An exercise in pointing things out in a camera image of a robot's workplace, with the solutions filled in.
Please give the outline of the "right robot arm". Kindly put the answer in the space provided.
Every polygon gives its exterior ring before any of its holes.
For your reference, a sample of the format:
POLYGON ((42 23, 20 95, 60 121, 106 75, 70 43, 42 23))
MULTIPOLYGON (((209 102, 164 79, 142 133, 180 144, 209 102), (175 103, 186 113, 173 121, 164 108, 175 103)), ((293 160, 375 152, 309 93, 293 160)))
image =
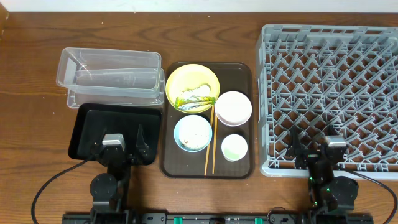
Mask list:
POLYGON ((297 223, 348 223, 347 213, 354 210, 358 183, 334 175, 333 169, 343 160, 348 143, 333 128, 328 129, 316 149, 304 149, 295 127, 290 129, 287 155, 295 158, 295 167, 308 169, 308 191, 313 207, 297 216, 297 223))

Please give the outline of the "white tissue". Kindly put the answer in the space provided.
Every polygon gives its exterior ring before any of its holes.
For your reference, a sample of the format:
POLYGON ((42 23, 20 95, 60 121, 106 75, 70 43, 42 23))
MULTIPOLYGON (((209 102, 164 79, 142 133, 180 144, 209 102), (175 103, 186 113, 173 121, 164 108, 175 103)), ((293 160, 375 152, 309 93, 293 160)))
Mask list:
POLYGON ((191 98, 194 96, 209 96, 211 89, 207 84, 194 88, 192 90, 181 91, 179 94, 180 98, 191 98))

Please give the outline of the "pale green cup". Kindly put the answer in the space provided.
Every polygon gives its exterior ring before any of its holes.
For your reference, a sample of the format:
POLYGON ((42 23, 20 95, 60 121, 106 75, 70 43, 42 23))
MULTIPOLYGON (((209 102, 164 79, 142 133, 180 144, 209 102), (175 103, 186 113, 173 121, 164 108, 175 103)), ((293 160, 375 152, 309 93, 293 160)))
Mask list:
POLYGON ((230 134, 223 139, 221 152, 227 161, 238 161, 248 152, 247 141, 238 134, 230 134))

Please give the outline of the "leftover cooked rice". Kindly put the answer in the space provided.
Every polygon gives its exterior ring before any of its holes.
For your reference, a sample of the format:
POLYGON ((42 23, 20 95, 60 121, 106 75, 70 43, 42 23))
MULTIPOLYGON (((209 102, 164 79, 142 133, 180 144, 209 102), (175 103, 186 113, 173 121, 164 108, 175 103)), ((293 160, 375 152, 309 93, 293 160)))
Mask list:
POLYGON ((208 144, 210 132, 208 123, 204 121, 182 121, 179 130, 179 141, 184 148, 197 151, 208 144))

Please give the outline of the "green snack wrapper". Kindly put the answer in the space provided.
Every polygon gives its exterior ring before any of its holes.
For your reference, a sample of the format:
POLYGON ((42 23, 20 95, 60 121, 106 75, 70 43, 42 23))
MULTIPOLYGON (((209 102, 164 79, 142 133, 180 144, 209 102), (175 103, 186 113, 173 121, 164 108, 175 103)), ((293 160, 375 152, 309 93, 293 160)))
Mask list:
POLYGON ((200 106, 213 105, 216 99, 210 96, 191 96, 188 98, 176 98, 175 109, 190 110, 200 106))

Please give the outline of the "light blue bowl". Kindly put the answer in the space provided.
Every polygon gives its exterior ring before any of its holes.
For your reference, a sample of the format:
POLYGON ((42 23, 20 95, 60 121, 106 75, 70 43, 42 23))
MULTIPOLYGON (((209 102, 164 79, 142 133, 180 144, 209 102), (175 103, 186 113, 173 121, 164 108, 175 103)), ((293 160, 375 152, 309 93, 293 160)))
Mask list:
POLYGON ((209 145, 212 136, 210 122, 199 115, 184 116, 174 128, 176 144, 187 152, 203 150, 209 145))

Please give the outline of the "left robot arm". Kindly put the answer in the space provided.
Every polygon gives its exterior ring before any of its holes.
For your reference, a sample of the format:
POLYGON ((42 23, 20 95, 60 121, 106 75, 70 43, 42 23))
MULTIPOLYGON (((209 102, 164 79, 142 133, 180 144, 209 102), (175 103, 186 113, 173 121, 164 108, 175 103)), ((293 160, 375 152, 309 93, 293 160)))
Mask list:
POLYGON ((93 207, 90 223, 140 223, 137 212, 127 208, 127 194, 131 177, 131 167, 144 164, 144 156, 149 146, 144 137, 142 125, 137 128, 135 146, 127 151, 124 136, 120 133, 103 133, 100 141, 93 144, 90 153, 93 160, 107 168, 106 173, 97 175, 90 184, 93 207))

